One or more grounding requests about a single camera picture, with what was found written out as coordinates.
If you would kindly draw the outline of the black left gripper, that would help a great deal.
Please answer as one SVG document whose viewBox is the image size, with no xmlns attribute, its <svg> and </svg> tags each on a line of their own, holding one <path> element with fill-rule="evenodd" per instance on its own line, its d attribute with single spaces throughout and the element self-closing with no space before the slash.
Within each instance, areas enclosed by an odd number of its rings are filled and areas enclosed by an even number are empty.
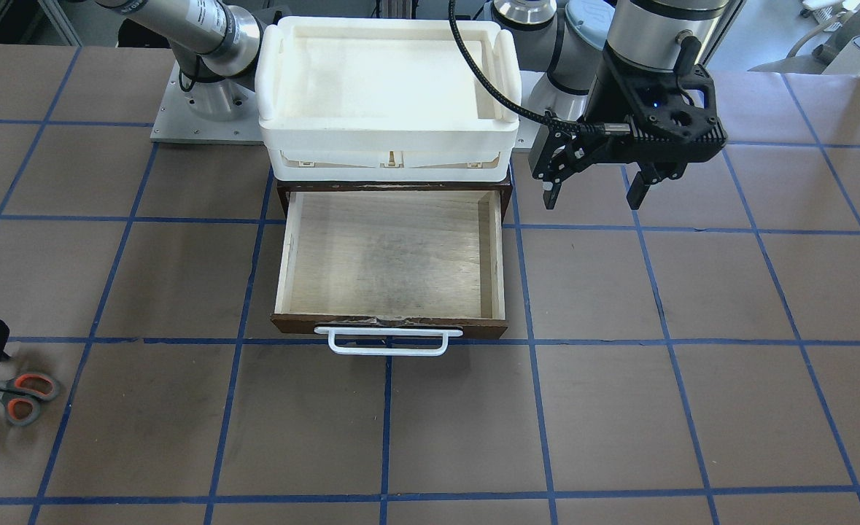
<svg viewBox="0 0 860 525">
<path fill-rule="evenodd" d="M 677 74 L 640 69 L 614 51 L 603 51 L 584 110 L 584 122 L 561 120 L 546 111 L 532 165 L 543 185 L 543 205 L 555 209 L 562 183 L 597 162 L 602 124 L 629 123 L 629 134 L 612 136 L 610 162 L 637 162 L 627 205 L 642 206 L 654 184 L 680 179 L 687 163 L 713 158 L 726 145 L 717 113 L 713 78 L 701 64 Z"/>
</svg>

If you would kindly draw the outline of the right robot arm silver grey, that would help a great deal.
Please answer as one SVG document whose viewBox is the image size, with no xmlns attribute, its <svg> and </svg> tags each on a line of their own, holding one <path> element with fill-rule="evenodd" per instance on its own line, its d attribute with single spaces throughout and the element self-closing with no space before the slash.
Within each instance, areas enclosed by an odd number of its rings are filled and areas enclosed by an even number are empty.
<svg viewBox="0 0 860 525">
<path fill-rule="evenodd" d="M 256 76 L 264 34 L 290 16 L 290 9 L 277 4 L 249 11 L 223 1 L 103 1 L 101 6 L 166 40 L 175 55 L 179 100 L 193 104 L 187 110 L 191 123 L 262 139 Z M 9 359 L 9 336 L 9 326 L 0 320 L 0 362 Z M 31 379 L 39 382 L 35 389 L 28 385 Z M 39 418 L 39 404 L 60 391 L 49 376 L 24 373 L 0 383 L 0 406 L 10 424 L 25 426 Z"/>
</svg>

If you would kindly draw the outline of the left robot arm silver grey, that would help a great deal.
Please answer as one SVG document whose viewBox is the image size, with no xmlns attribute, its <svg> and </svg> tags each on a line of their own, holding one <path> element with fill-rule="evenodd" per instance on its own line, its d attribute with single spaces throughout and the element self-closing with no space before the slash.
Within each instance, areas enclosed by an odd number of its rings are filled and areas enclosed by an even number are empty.
<svg viewBox="0 0 860 525">
<path fill-rule="evenodd" d="M 521 69 L 541 78 L 523 103 L 539 124 L 529 155 L 543 203 L 596 164 L 636 164 L 627 205 L 680 179 L 727 142 L 700 54 L 726 1 L 489 1 Z"/>
</svg>

